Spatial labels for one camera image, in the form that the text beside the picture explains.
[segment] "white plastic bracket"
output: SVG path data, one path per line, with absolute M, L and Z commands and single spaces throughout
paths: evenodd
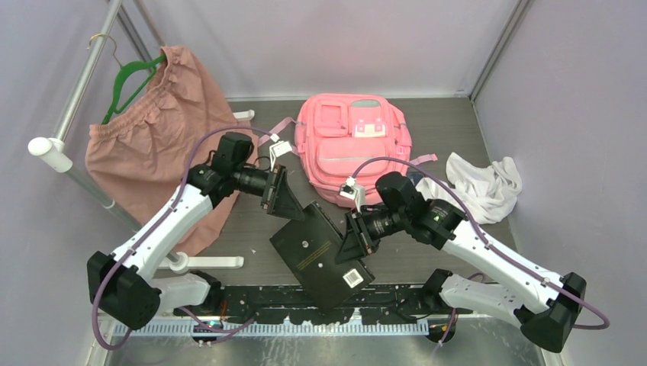
M 63 154 L 65 143 L 58 139 L 36 137 L 29 142 L 27 149 L 33 156 L 39 157 L 59 173 L 72 168 L 72 160 Z
M 275 142 L 269 147 L 269 166 L 271 169 L 274 169 L 276 158 L 291 153 L 292 145 L 288 141 L 279 140 L 276 134 L 272 134 L 269 138 Z
M 348 177 L 346 183 L 340 187 L 340 196 L 355 202 L 357 211 L 366 205 L 366 189 L 363 185 L 358 185 L 357 180 L 353 177 Z
M 177 254 L 180 256 L 178 264 L 165 258 L 158 269 L 170 269 L 175 273 L 186 273 L 190 269 L 237 269 L 243 267 L 245 262 L 244 257 L 188 257 L 184 252 Z
M 162 291 L 159 295 L 158 315 L 177 307 L 204 303 L 211 288 L 203 278 L 190 273 L 173 278 L 154 278 L 149 283 Z
M 233 117 L 236 118 L 239 122 L 245 122 L 248 120 L 252 120 L 254 118 L 254 110 L 250 109 L 248 111 L 244 112 L 236 112 L 233 114 Z

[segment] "barcode sticker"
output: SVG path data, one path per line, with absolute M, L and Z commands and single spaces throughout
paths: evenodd
M 364 281 L 364 278 L 362 278 L 359 272 L 354 268 L 348 271 L 343 277 L 344 281 L 350 286 L 350 288 L 355 288 L 355 286 Z

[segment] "cable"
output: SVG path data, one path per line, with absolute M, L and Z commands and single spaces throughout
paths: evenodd
M 483 280 L 485 280 L 485 274 L 483 274 L 483 273 L 481 273 L 481 272 L 476 272 L 476 273 L 474 273 L 473 275 L 471 275 L 471 276 L 467 277 L 467 279 L 468 279 L 468 280 L 473 280 L 473 279 L 474 279 L 474 277 L 478 277 L 478 276 L 481 276 L 481 283 L 483 283 Z M 440 348 L 440 347 L 442 347 L 442 346 L 443 346 L 443 342 L 444 342 L 444 341 L 445 341 L 445 339 L 447 338 L 447 335 L 449 334 L 449 330 L 450 330 L 450 329 L 452 328 L 452 326 L 453 326 L 454 324 L 456 324 L 456 322 L 458 322 L 458 321 L 459 321 L 459 315 L 458 315 L 458 313 L 456 312 L 456 308 L 455 308 L 455 307 L 453 307 L 453 308 L 452 308 L 452 313 L 449 315 L 449 321 L 447 322 L 447 328 L 445 329 L 445 332 L 443 333 L 443 336 L 442 336 L 442 337 L 440 337 L 440 340 L 438 341 L 438 344 L 436 345 L 436 347 L 434 347 L 434 348 L 433 348 L 433 351 L 431 352 L 431 357 L 432 357 L 432 358 L 433 358 L 433 356 L 436 354 L 436 351 L 438 351 L 438 348 Z
M 269 156 L 259 156 L 258 158 L 256 158 L 256 160 L 254 160 L 254 162 L 252 163 L 252 166 L 255 166 L 255 165 L 256 165 L 256 163 L 258 162 L 258 163 L 259 163 L 259 169 L 260 169 L 260 170 L 262 170 L 262 171 L 264 171 L 264 172 L 269 172 L 270 170 L 272 170 L 272 167 L 271 167 L 271 166 L 268 166 L 268 167 L 267 167 L 267 168 L 265 168 L 265 169 L 261 169 L 261 167 L 260 167 L 260 166 L 261 166 L 261 165 L 260 165 L 260 161 L 261 161 L 261 159 L 267 159 L 267 160 L 268 160 L 268 162 L 272 162 L 272 160 L 269 158 Z
M 208 164 L 211 162 L 211 160 L 214 158 L 214 155 L 216 155 L 216 150 L 210 150 L 209 155 L 207 156 L 207 161 L 203 162 L 203 164 Z
M 210 332 L 215 332 L 215 333 L 227 333 L 226 335 L 220 337 L 219 339 L 216 339 L 215 341 L 211 341 L 211 345 L 215 345 L 217 343 L 222 343 L 222 342 L 225 342 L 225 341 L 229 340 L 231 337 L 233 337 L 234 334 L 240 332 L 241 330 L 247 328 L 248 326 L 251 326 L 252 323 L 254 323 L 254 319 L 248 319 L 246 322 L 244 322 L 242 325 L 240 325 L 239 327 L 237 327 L 235 329 L 224 330 L 224 329 L 220 329 L 220 328 L 213 328 L 213 327 L 210 327 L 207 323 L 200 320 L 192 311 L 190 311 L 186 307 L 179 307 L 178 309 L 184 311 L 187 315 L 189 315 L 195 322 L 198 323 L 198 326 L 201 329 L 206 329 L 206 330 L 208 330 Z M 145 364 L 145 365 L 162 364 L 162 363 L 168 361 L 171 357 L 176 356 L 178 353 L 184 352 L 186 349 L 193 348 L 193 347 L 196 347 L 196 345 L 195 344 L 185 345 L 184 347 L 182 347 L 182 348 L 174 351 L 173 353 L 171 353 L 171 355 L 163 358 L 161 361 L 153 361 L 153 362 L 136 361 L 136 362 L 138 364 Z M 124 356 L 126 358 L 130 359 L 130 357 L 128 357 L 127 353 L 124 354 Z
M 600 311 L 599 309 L 597 309 L 597 308 L 596 308 L 596 307 L 594 307 L 593 305 L 589 304 L 588 302 L 586 302 L 586 301 L 582 300 L 581 298 L 579 298 L 579 297 L 575 296 L 574 294 L 571 294 L 570 292 L 568 292 L 568 291 L 564 290 L 563 288 L 561 288 L 561 287 L 557 286 L 556 284 L 553 284 L 553 283 L 552 283 L 552 282 L 550 282 L 550 281 L 546 281 L 546 280 L 544 279 L 544 277 L 542 277 L 541 275 L 539 275 L 539 274 L 535 273 L 532 269 L 527 268 L 525 265 L 522 265 L 521 263 L 519 263 L 519 262 L 517 262 L 516 260 L 514 260 L 514 258 L 511 258 L 510 256 L 508 256 L 508 255 L 506 255 L 505 253 L 503 253 L 503 252 L 502 252 L 501 250 L 499 250 L 496 246 L 493 246 L 493 245 L 488 241 L 488 238 L 486 238 L 486 237 L 485 237 L 485 233 L 483 233 L 483 232 L 481 231 L 481 228 L 479 227 L 479 225 L 478 225 L 478 223 L 476 222 L 476 220 L 474 220 L 474 217 L 472 216 L 472 213 L 470 213 L 470 212 L 469 212 L 469 209 L 467 208 L 467 206 L 465 206 L 465 204 L 463 203 L 463 201 L 461 201 L 461 199 L 459 198 L 459 196 L 458 196 L 458 195 L 456 195 L 456 193 L 454 193 L 454 192 L 453 192 L 453 191 L 452 191 L 452 190 L 451 190 L 451 189 L 450 189 L 450 188 L 449 188 L 449 187 L 448 187 L 448 186 L 447 186 L 443 181 L 441 181 L 440 179 L 438 179 L 438 178 L 437 178 L 436 176 L 434 176 L 433 174 L 431 174 L 431 173 L 429 173 L 429 172 L 427 172 L 427 171 L 425 171 L 425 170 L 421 169 L 421 168 L 420 168 L 420 167 L 418 167 L 418 166 L 415 166 L 414 164 L 411 164 L 410 162 L 407 162 L 407 161 L 404 161 L 404 160 L 401 160 L 401 159 L 397 159 L 397 158 L 391 158 L 390 156 L 381 156 L 381 157 L 378 157 L 378 158 L 372 158 L 372 159 L 369 159 L 369 160 L 366 160 L 365 162 L 363 162 L 359 167 L 357 167 L 357 169 L 353 172 L 353 174 L 351 175 L 351 177 L 352 177 L 352 178 L 356 178 L 356 177 L 357 177 L 357 175 L 359 174 L 359 171 L 360 171 L 360 170 L 362 170 L 365 166 L 367 166 L 368 164 L 370 164 L 370 163 L 372 163 L 372 162 L 378 162 L 378 161 L 381 161 L 381 160 L 388 160 L 388 161 L 390 161 L 390 162 L 399 162 L 400 164 L 405 164 L 406 166 L 409 166 L 409 167 L 411 167 L 411 168 L 413 168 L 413 169 L 416 169 L 418 172 L 420 172 L 420 173 L 422 173 L 422 174 L 426 175 L 426 176 L 427 176 L 427 177 L 429 177 L 432 181 L 436 182 L 440 187 L 442 187 L 445 191 L 447 191 L 447 193 L 448 193 L 450 196 L 452 196 L 452 198 L 453 198 L 454 200 L 456 200 L 456 202 L 458 202 L 458 203 L 459 203 L 459 205 L 461 206 L 461 208 L 463 209 L 463 211 L 465 211 L 465 215 L 467 215 L 467 218 L 468 218 L 468 220 L 469 220 L 470 224 L 472 225 L 472 228 L 474 228 L 474 232 L 475 232 L 475 233 L 476 233 L 476 235 L 481 239 L 481 241 L 485 244 L 485 248 L 486 248 L 486 249 L 491 249 L 491 250 L 492 250 L 492 252 L 494 252 L 495 254 L 497 254 L 498 256 L 500 256 L 501 258 L 503 258 L 506 262 L 508 262 L 508 263 L 510 263 L 511 265 L 513 265 L 513 266 L 517 267 L 518 269 L 520 269 L 521 271 L 523 271 L 524 273 L 526 273 L 526 274 L 527 274 L 527 275 L 529 275 L 530 277 L 532 277 L 532 278 L 536 279 L 537 281 L 542 282 L 543 284 L 545 283 L 545 284 L 546 284 L 546 286 L 548 286 L 548 287 L 550 287 L 551 289 L 553 289 L 553 290 L 555 290 L 555 291 L 559 292 L 560 294 L 562 294 L 562 295 L 564 295 L 564 296 L 568 297 L 569 299 L 573 300 L 573 301 L 574 301 L 575 303 L 577 303 L 578 305 L 580 305 L 580 306 L 582 306 L 582 307 L 584 307 L 584 308 L 588 309 L 589 311 L 591 311 L 593 314 L 595 314 L 597 317 L 599 317 L 599 318 L 602 320 L 602 324 L 597 324 L 597 325 L 593 325 L 593 326 L 589 326 L 589 325 L 582 325 L 582 324 L 575 324 L 575 325 L 573 325 L 573 328 L 574 328 L 574 329 L 602 330 L 602 329 L 609 328 L 609 325 L 610 325 L 609 318 L 608 318 L 606 315 L 604 315 L 604 314 L 602 313 L 602 311 Z
M 103 278 L 103 281 L 101 281 L 101 284 L 99 285 L 99 289 L 97 289 L 95 300 L 92 301 L 92 332 L 95 334 L 95 338 L 97 339 L 97 342 L 101 347 L 109 351 L 114 351 L 115 349 L 119 349 L 128 340 L 128 337 L 130 336 L 130 332 L 131 332 L 131 329 L 127 330 L 126 334 L 124 335 L 124 338 L 116 345 L 111 345 L 110 343 L 106 342 L 105 339 L 103 339 L 103 335 L 101 335 L 101 330 L 99 329 L 99 323 L 98 323 L 99 303 L 101 302 L 101 297 L 103 296 L 105 288 L 108 286 L 108 282 L 112 279 L 112 276 L 114 276 L 114 273 L 126 261 L 126 259 L 130 255 L 135 253 L 135 251 L 137 250 L 137 248 L 141 246 L 143 241 L 146 240 L 146 238 L 148 238 L 150 234 L 153 233 L 153 231 L 155 231 L 155 229 L 157 229 L 164 222 L 164 220 L 166 220 L 166 218 L 173 212 L 175 207 L 179 204 L 180 202 L 179 199 L 182 197 L 182 194 L 184 193 L 184 190 L 186 187 L 186 182 L 188 179 L 188 170 L 191 168 L 191 163 L 193 161 L 193 158 L 195 158 L 195 155 L 198 153 L 198 148 L 200 147 L 200 145 L 207 138 L 215 135 L 216 133 L 220 133 L 228 130 L 252 130 L 259 133 L 263 133 L 265 135 L 272 135 L 272 133 L 270 133 L 269 131 L 262 130 L 256 127 L 249 127 L 249 126 L 222 127 L 207 133 L 193 146 L 193 150 L 191 151 L 191 153 L 188 154 L 188 159 L 186 160 L 186 163 L 185 163 L 184 174 L 182 175 L 182 182 L 180 183 L 176 199 L 171 202 L 169 209 L 166 210 L 166 212 L 164 212 L 164 214 L 161 217 L 159 217 L 159 219 L 155 223 L 153 223 L 153 225 L 151 225 L 150 228 L 144 234 L 142 234 L 142 236 L 124 253 L 124 255 L 121 258 L 119 258 L 119 260 L 117 260 L 117 262 L 112 266 L 112 268 L 110 268 L 108 273 L 105 275 L 105 277 Z

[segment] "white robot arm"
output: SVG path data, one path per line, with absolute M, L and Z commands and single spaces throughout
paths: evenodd
M 278 142 L 273 146 L 283 145 Z M 157 313 L 208 302 L 212 286 L 219 291 L 220 283 L 205 273 L 195 271 L 164 279 L 155 279 L 153 275 L 180 238 L 235 190 L 260 196 L 261 207 L 268 214 L 303 220 L 301 205 L 287 186 L 285 167 L 272 164 L 272 170 L 266 172 L 247 165 L 253 148 L 249 136 L 226 133 L 211 164 L 191 168 L 186 186 L 178 187 L 139 232 L 110 255 L 96 252 L 88 260 L 90 301 L 95 301 L 101 283 L 108 281 L 98 307 L 134 330 L 145 326 Z M 119 269 L 106 279 L 117 260 L 124 256 Z M 172 269 L 181 272 L 186 268 L 182 257 L 177 266 Z
M 542 268 L 480 228 L 478 235 L 460 209 L 442 200 L 426 201 L 399 172 L 383 175 L 375 187 L 383 204 L 361 206 L 346 214 L 346 236 L 337 262 L 375 253 L 380 238 L 403 230 L 418 242 L 465 260 L 497 282 L 482 284 L 436 269 L 423 286 L 424 303 L 434 310 L 463 308 L 494 316 L 519 327 L 540 347 L 551 352 L 562 350 L 581 306 L 547 284 L 583 299 L 583 278 L 575 273 L 562 277 Z M 341 195 L 355 202 L 362 201 L 356 197 L 362 192 L 354 181 L 340 190 Z M 537 281 L 501 254 L 539 274 L 543 281 Z

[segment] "black notebook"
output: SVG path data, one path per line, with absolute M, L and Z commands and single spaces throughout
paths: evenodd
M 331 309 L 375 277 L 360 260 L 335 263 L 342 234 L 317 202 L 304 214 L 304 221 L 290 221 L 269 241 L 316 305 Z

